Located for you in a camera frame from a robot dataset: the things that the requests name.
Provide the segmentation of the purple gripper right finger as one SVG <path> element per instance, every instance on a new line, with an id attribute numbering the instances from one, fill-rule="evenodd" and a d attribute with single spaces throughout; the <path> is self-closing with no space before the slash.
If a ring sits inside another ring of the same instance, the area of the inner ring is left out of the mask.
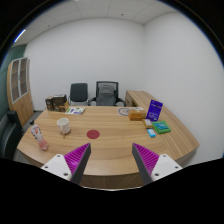
<path id="1" fill-rule="evenodd" d="M 167 154 L 158 155 L 136 143 L 132 145 L 132 154 L 139 169 L 143 185 L 152 183 L 182 169 Z"/>

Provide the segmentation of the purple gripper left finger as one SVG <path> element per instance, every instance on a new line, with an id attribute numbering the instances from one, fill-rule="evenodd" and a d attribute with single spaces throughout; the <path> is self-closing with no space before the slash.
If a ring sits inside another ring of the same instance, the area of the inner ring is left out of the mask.
<path id="1" fill-rule="evenodd" d="M 66 155 L 56 154 L 42 169 L 79 185 L 90 154 L 91 144 L 87 143 Z"/>

